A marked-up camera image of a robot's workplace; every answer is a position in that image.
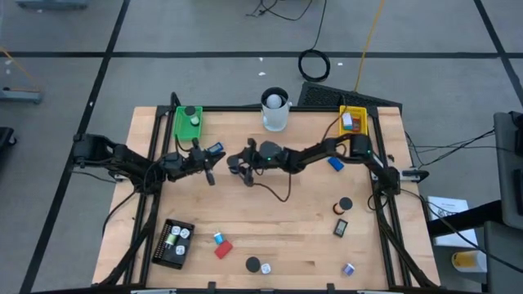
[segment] yellow box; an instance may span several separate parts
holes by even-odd
[[[345,113],[349,113],[351,115],[353,126],[355,125],[355,120],[360,122],[360,129],[358,131],[348,131],[343,128],[343,119],[341,118],[343,115],[343,110],[345,110]],[[338,120],[338,126],[340,136],[344,134],[369,134],[369,129],[367,128],[367,109],[365,107],[341,105],[339,116],[340,119]]]

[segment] green box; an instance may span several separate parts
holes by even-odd
[[[178,106],[174,118],[174,131],[172,137],[178,136],[180,141],[190,141],[193,138],[199,139],[202,134],[202,123],[203,123],[203,107],[195,106],[196,115],[199,118],[199,125],[193,126],[190,124],[190,117],[186,115],[186,106]]]

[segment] gray floor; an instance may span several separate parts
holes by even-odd
[[[103,51],[120,0],[92,0],[85,11],[25,11],[5,2],[0,44],[12,51]],[[483,1],[506,51],[523,51],[523,3]],[[300,51],[314,42],[322,2],[298,22],[244,16],[257,0],[132,0],[116,51]],[[329,1],[318,48],[360,51],[379,1]],[[279,11],[297,15],[305,0]],[[371,51],[495,52],[473,1],[386,2]],[[2,84],[28,86],[13,64],[0,60]],[[100,59],[20,58],[45,91],[40,105],[0,104],[0,125],[16,129],[19,144],[0,173],[0,292],[17,292],[51,205],[65,160],[99,69]],[[351,90],[358,59],[332,58],[324,85]],[[523,74],[523,60],[511,60]],[[320,72],[319,60],[306,69]],[[295,58],[113,58],[88,131],[124,142],[136,106],[166,104],[176,91],[184,104],[257,103],[268,87],[297,102],[303,79]],[[360,92],[404,104],[406,130],[417,145],[446,145],[488,131],[497,111],[521,111],[499,59],[367,59]],[[482,145],[492,145],[485,139]],[[423,159],[430,159],[428,154]],[[460,151],[427,168],[424,194],[465,198],[477,206],[499,198],[492,149]],[[73,175],[35,291],[85,287],[91,282],[101,225],[114,187]],[[452,269],[451,250],[437,248],[442,283],[479,290]]]

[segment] red block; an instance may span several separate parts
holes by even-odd
[[[232,249],[232,244],[225,240],[222,244],[220,244],[220,246],[218,246],[218,248],[216,248],[214,254],[216,254],[219,259],[222,259],[227,255],[227,253],[229,253],[230,249]]]

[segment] black stand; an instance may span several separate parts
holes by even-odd
[[[440,219],[427,222],[428,233],[431,235],[431,237],[438,237],[453,233],[453,231],[450,230],[449,227],[443,223],[443,221],[441,221],[442,219],[447,221],[457,231],[481,227],[486,221],[495,221],[502,224],[503,214],[501,210],[501,200],[496,200],[491,203],[486,203],[479,207],[469,209],[465,212],[456,213],[452,216],[445,216]]]

